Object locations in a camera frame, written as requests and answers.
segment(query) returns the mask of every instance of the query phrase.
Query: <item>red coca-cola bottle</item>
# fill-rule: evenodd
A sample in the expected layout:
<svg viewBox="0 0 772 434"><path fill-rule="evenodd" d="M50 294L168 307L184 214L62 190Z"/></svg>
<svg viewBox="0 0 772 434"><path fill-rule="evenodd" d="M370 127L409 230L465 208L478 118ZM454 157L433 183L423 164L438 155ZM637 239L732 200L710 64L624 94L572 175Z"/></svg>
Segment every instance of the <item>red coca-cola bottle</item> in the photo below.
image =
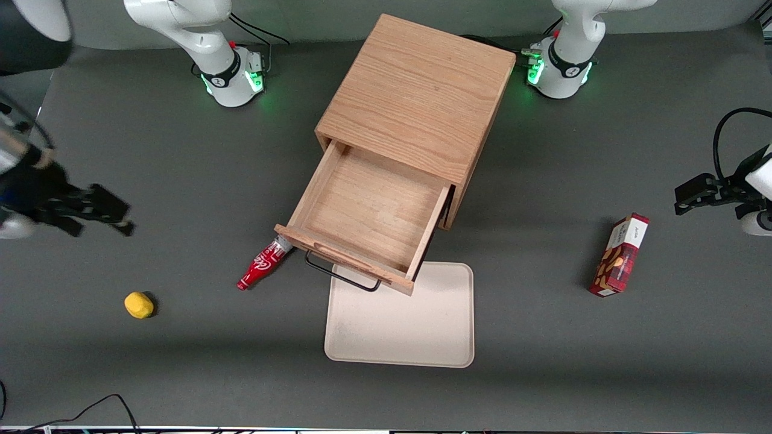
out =
<svg viewBox="0 0 772 434"><path fill-rule="evenodd" d="M244 276L236 284L236 287L242 291L246 291L249 285L267 276L268 273L273 271L276 264L279 263L284 255L292 250L292 244L284 239L281 235L276 236L265 249L260 252L255 260L252 261L252 265L249 266L249 270L246 270Z"/></svg>

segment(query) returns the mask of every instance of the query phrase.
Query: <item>white tray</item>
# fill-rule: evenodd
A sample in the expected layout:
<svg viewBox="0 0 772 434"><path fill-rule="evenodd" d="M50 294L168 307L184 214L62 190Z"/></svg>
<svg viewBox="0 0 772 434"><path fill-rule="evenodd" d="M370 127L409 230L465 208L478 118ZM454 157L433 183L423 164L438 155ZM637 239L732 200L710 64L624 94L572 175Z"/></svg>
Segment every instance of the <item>white tray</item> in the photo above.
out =
<svg viewBox="0 0 772 434"><path fill-rule="evenodd" d="M334 266L372 287L375 281ZM381 284L375 292L331 278L324 352L335 361L466 368L475 357L472 269L424 262L412 297Z"/></svg>

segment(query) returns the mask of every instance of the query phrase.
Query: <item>wooden cabinet top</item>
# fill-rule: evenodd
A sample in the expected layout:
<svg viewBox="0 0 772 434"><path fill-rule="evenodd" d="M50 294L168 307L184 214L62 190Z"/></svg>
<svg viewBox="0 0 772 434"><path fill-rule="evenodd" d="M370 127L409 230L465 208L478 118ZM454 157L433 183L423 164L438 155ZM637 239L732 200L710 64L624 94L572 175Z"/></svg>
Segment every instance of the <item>wooden cabinet top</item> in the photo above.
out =
<svg viewBox="0 0 772 434"><path fill-rule="evenodd" d="M381 15L317 136L465 185L515 55Z"/></svg>

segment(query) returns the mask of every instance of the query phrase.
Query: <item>open drawer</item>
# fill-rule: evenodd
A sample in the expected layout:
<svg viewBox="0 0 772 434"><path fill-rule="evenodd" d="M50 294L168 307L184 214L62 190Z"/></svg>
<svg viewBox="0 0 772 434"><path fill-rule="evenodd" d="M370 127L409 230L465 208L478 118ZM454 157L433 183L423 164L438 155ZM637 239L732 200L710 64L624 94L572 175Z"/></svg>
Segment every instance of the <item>open drawer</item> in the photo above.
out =
<svg viewBox="0 0 772 434"><path fill-rule="evenodd" d="M450 189L416 168L332 141L289 223L276 232L411 295Z"/></svg>

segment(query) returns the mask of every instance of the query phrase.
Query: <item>black cable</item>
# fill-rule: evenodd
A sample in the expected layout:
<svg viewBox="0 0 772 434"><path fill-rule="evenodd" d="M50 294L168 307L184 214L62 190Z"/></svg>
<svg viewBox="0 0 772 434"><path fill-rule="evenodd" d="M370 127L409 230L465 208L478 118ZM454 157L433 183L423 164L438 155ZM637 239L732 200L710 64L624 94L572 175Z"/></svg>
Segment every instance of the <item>black cable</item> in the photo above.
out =
<svg viewBox="0 0 772 434"><path fill-rule="evenodd" d="M764 14L766 14L766 13L767 13L767 11L768 11L768 10L770 10L770 8L772 8L772 3L770 3L769 5L767 5L767 7L766 7L766 8L764 8L764 10L763 10L763 11L761 11L761 12L757 13L757 14L756 14L756 19L761 19L761 17L762 17Z"/></svg>
<svg viewBox="0 0 772 434"><path fill-rule="evenodd" d="M243 31L247 32L248 34L250 34L252 36L255 36L257 39L260 39L262 41L262 43L266 44L267 46L271 45L271 42L268 42L264 38L261 38L260 36L257 36L254 32L252 32L251 30L249 30L246 27L244 27L240 22L234 20L233 17L229 17L228 19L231 20L231 22L233 24L236 24L238 27L241 27Z"/></svg>
<svg viewBox="0 0 772 434"><path fill-rule="evenodd" d="M496 41L492 41L491 39L488 39L488 38L483 38L482 36L477 36L477 35L459 35L459 36L461 36L464 39L469 39L471 41L475 41L475 42L479 42L481 44L485 44L487 46L496 47L497 49L502 49L504 51L509 51L509 52L515 53L515 54L520 54L520 51L518 49L507 48L507 47L499 44Z"/></svg>
<svg viewBox="0 0 772 434"><path fill-rule="evenodd" d="M544 30L544 33L542 35L549 35L550 32L552 32L555 27L557 27L560 22L563 21L563 16L561 15L560 18L557 19L557 21L553 22L551 26L547 27L547 30Z"/></svg>
<svg viewBox="0 0 772 434"><path fill-rule="evenodd" d="M37 119L35 119L34 116L32 116L24 107L22 107L21 104L14 101L13 98L11 98L10 95L0 90L0 97L4 99L6 102L10 103L13 107L13 110L18 111L22 114L22 116L26 117L29 122L38 129L38 132L40 133L40 136L43 137L43 141L46 143L46 147L48 149L56 149L56 146L53 145L53 140L51 140L51 136L49 136L48 131L46 131L45 128L43 128L40 124L38 124Z"/></svg>
<svg viewBox="0 0 772 434"><path fill-rule="evenodd" d="M2 389L2 410L0 410L0 420L2 420L2 417L5 416L5 403L8 401L8 395L5 391L5 384L3 384L2 381L0 381L0 389Z"/></svg>
<svg viewBox="0 0 772 434"><path fill-rule="evenodd" d="M273 64L273 60L271 58L271 42L268 42L265 39L261 38L260 36L257 36L254 32L251 32L249 29L247 29L246 27L241 25L241 23L239 23L238 21L234 20L233 17L229 17L229 19L231 20L231 22L233 24L236 24L238 27L241 27L241 29L243 31L247 32L248 34L250 34L252 36L255 36L257 39L260 39L261 41L263 41L268 46L268 67L265 68L265 72L268 73L271 70L271 65Z"/></svg>
<svg viewBox="0 0 772 434"><path fill-rule="evenodd" d="M719 182L721 183L721 185L726 187L726 190L733 198L737 199L740 202L745 202L726 183L726 178L723 175L723 171L721 171L721 163L719 162L719 139L721 138L721 130L723 129L724 124L726 124L726 122L732 116L738 113L755 113L755 114L760 114L761 116L772 118L772 111L761 110L754 107L741 107L741 108L734 109L729 113L725 114L724 117L721 118L718 125L716 125L716 133L713 134L713 167L716 169L716 177L719 179Z"/></svg>
<svg viewBox="0 0 772 434"><path fill-rule="evenodd" d="M231 12L231 17L233 17L233 18L235 18L235 19L238 19L240 22L244 23L244 25L246 25L246 26L248 26L248 27L251 27L251 28L253 28L254 30L257 30L258 32L263 32L263 33L265 33L265 34L267 34L267 35L273 36L274 38L277 38L277 39L281 39L282 41L286 42L286 44L287 44L287 45L292 45L292 44L290 44L290 41L288 41L288 40L284 39L283 37L281 37L281 36L279 36L279 35L276 35L276 34L274 34L274 33L271 33L271 32L269 32L269 31L267 31L267 30L263 30L263 29L261 29L260 27L258 27L258 26L256 26L256 25L252 25L252 24L249 24L249 23L248 23L246 20L243 20L243 19L239 18L239 17L238 17L238 16L237 16L235 13L233 13L233 12Z"/></svg>
<svg viewBox="0 0 772 434"><path fill-rule="evenodd" d="M122 396L118 395L117 393L110 394L110 395L105 396L104 398L100 399L99 401L94 402L92 405L89 405L88 407L84 408L80 413L78 413L77 416L75 416L72 419L57 419L57 420L52 420L50 422L41 423L41 424L35 425L35 426L31 427L31 428L24 429L21 432L19 432L19 434L28 434L30 432L35 431L36 429L40 429L40 428L42 428L44 426L53 425L53 424L56 424L56 423L75 421L80 416L82 416L84 413L88 412L93 407L99 405L102 401L105 401L108 398L112 398L113 396L118 398L120 400L120 403L124 405L124 408L126 409L126 413L129 415L129 420L131 421L131 426L132 426L132 428L134 428L134 432L136 434L141 434L140 426L137 425L137 420L134 419L134 414L131 413L131 409L129 409L129 406L128 406L128 404L126 404L126 401L124 401L124 398Z"/></svg>

